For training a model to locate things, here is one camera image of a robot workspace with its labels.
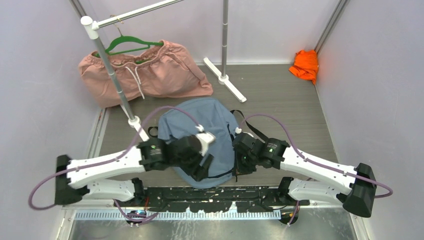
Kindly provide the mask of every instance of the orange fabric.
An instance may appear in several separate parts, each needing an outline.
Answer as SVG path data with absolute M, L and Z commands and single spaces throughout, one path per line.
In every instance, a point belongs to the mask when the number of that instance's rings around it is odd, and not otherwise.
M 314 50 L 301 50 L 294 57 L 294 65 L 288 69 L 300 79 L 310 80 L 315 85 L 318 73 L 318 58 Z

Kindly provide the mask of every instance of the silver rod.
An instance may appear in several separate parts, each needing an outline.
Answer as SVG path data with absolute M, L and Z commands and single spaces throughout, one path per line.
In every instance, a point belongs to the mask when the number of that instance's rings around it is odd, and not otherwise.
M 84 9 L 83 5 L 81 5 L 80 0 L 69 0 L 69 2 L 80 18 L 87 16 L 86 10 Z
M 176 4 L 176 3 L 181 2 L 181 1 L 183 1 L 183 0 L 161 1 L 161 2 L 158 2 L 158 3 L 152 4 L 150 6 L 145 6 L 145 7 L 142 7 L 142 8 L 139 8 L 139 9 L 118 15 L 118 16 L 108 18 L 108 19 L 103 20 L 103 21 L 99 21 L 97 23 L 97 25 L 98 25 L 99 28 L 103 28 L 103 27 L 106 27 L 106 26 L 109 26 L 109 25 L 112 25 L 112 24 L 119 23 L 119 22 L 121 22 L 125 19 L 130 19 L 132 17 L 142 15 L 142 14 L 145 14 L 145 13 L 148 13 L 148 12 L 151 12 L 151 11 L 154 11 L 154 10 L 157 10 L 157 9 L 160 9 L 160 8 L 172 5 L 172 4 Z
M 347 6 L 350 0 L 339 0 L 337 6 L 335 7 L 327 26 L 325 27 L 324 31 L 322 32 L 321 36 L 319 37 L 318 42 L 315 46 L 315 52 L 316 54 L 319 54 L 321 49 L 324 46 L 324 43 L 327 41 L 327 38 L 329 37 L 330 33 L 336 26 L 340 16 L 342 15 L 343 10 Z
M 100 40 L 99 37 L 94 39 L 94 43 L 95 43 L 95 46 L 97 47 L 97 52 L 100 55 L 101 60 L 103 61 L 104 67 L 107 70 L 107 74 L 109 74 L 110 79 L 112 79 L 112 82 L 115 85 L 116 91 L 122 102 L 123 108 L 126 110 L 126 113 L 128 114 L 128 118 L 133 121 L 135 119 L 133 111 L 131 110 L 127 97 L 125 96 L 124 91 L 121 88 L 121 85 L 117 78 L 117 74 L 115 73 L 115 70 L 111 65 L 111 62 L 109 61 L 108 55 L 105 52 L 105 46 L 103 45 L 102 40 Z
M 222 18 L 222 70 L 221 77 L 227 75 L 227 40 L 228 40 L 228 0 L 223 0 L 223 18 Z

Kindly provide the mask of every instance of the hanger hook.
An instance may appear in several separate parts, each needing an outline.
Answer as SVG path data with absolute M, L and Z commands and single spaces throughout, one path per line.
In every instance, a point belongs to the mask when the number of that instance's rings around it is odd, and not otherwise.
M 121 19 L 119 19 L 116 15 L 110 15 L 111 17 L 115 17 L 121 24 L 124 24 L 124 21 L 122 21 Z M 121 35 L 121 36 L 123 36 L 122 35 L 122 32 L 121 32 L 121 30 L 119 29 L 119 27 L 114 23 L 113 24 L 114 26 L 115 26 L 115 28 L 117 28 L 118 29 L 118 32 L 119 32 L 119 34 Z

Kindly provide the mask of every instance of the white wall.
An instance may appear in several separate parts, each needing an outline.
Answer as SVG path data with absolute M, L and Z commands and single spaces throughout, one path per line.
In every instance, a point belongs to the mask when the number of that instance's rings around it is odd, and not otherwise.
M 94 20 L 123 14 L 160 0 L 81 0 Z M 313 49 L 338 0 L 230 0 L 229 63 L 290 63 Z M 124 35 L 145 41 L 165 39 L 187 47 L 198 63 L 221 62 L 223 0 L 185 0 L 118 24 Z M 119 33 L 101 35 L 106 47 Z
M 27 199 L 58 155 L 85 156 L 100 109 L 77 65 L 93 45 L 66 0 L 1 1 L 0 33 L 0 239 L 48 240 L 60 207 Z M 50 181 L 34 202 L 53 201 Z
M 355 0 L 319 55 L 317 90 L 340 162 L 372 166 L 375 239 L 422 239 L 424 2 Z

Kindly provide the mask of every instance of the garment rack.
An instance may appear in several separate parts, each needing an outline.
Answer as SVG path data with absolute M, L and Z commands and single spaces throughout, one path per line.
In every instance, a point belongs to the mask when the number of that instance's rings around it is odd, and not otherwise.
M 144 129 L 141 129 L 141 120 L 138 116 L 134 115 L 131 110 L 130 104 L 128 103 L 128 99 L 124 94 L 124 91 L 121 88 L 121 85 L 118 81 L 115 70 L 113 69 L 108 55 L 105 52 L 105 46 L 102 43 L 102 40 L 97 33 L 97 30 L 100 28 L 121 22 L 126 19 L 133 18 L 138 15 L 142 15 L 178 2 L 182 2 L 184 0 L 164 0 L 146 7 L 142 7 L 133 11 L 129 11 L 127 13 L 123 13 L 102 21 L 93 21 L 93 19 L 89 16 L 83 16 L 81 18 L 81 24 L 84 26 L 89 38 L 94 41 L 95 46 L 97 47 L 97 52 L 104 63 L 104 67 L 109 74 L 110 79 L 116 87 L 116 91 L 119 95 L 120 100 L 122 101 L 121 107 L 128 117 L 128 124 L 134 128 L 143 141 L 147 141 L 149 136 L 146 134 Z M 245 102 L 246 98 L 237 90 L 237 88 L 229 81 L 229 77 L 226 74 L 227 69 L 227 38 L 228 38 L 228 1 L 223 0 L 223 21 L 222 21 L 222 71 L 219 71 L 216 66 L 212 64 L 212 62 L 205 57 L 203 59 L 204 63 L 207 67 L 218 77 L 218 81 L 220 84 L 225 85 L 234 96 L 240 101 Z

